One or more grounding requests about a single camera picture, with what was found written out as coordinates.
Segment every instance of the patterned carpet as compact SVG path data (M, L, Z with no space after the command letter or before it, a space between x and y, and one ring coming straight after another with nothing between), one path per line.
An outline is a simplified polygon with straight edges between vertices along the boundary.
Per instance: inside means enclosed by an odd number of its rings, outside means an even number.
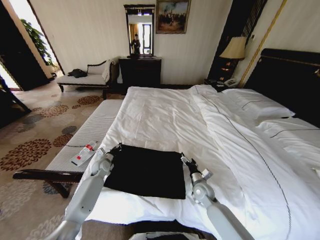
M64 89L61 93L53 81L14 92L32 112L0 129L0 239L43 239L61 222L76 188L72 185L64 199L43 181L12 178L20 169L45 169L103 101L101 89ZM89 221L83 225L82 239L127 240L131 235L130 227Z

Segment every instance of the wooden dresser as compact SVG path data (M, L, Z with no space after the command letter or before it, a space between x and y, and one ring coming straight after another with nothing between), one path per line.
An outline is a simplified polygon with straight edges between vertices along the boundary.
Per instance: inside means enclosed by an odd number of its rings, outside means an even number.
M159 87L161 58L119 58L123 84L126 87Z

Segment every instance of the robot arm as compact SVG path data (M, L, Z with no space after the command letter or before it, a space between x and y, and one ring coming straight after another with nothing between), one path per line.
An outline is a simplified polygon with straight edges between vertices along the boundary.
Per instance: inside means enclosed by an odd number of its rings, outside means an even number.
M209 220L220 234L221 238L223 240L254 240L251 234L229 208L219 203L215 198L214 190L207 184L207 179L212 176L212 173L206 171L206 174L203 176L193 159L190 161L183 153L181 153L181 155L181 160L190 170L193 186L192 197L197 203L202 203L204 205Z
M121 151L121 143L108 153L105 153L103 148L96 151L98 160L90 169L91 176L81 183L66 209L62 223L45 238L46 240L75 239L85 219L94 208L104 186L104 177L110 174L113 168L112 160L119 151Z

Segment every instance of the white bottle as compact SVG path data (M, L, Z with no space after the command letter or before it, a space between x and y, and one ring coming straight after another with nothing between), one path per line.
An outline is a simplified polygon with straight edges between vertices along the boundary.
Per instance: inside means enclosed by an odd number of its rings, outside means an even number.
M95 141L90 141L85 147L73 158L71 158L71 163L76 166L82 165L85 161L92 157L95 154L94 147L97 145Z

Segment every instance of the door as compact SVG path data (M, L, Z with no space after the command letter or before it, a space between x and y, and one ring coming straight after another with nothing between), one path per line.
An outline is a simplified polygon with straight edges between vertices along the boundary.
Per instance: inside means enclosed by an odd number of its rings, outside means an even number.
M22 90L27 91L49 81L35 56L0 1L0 61Z

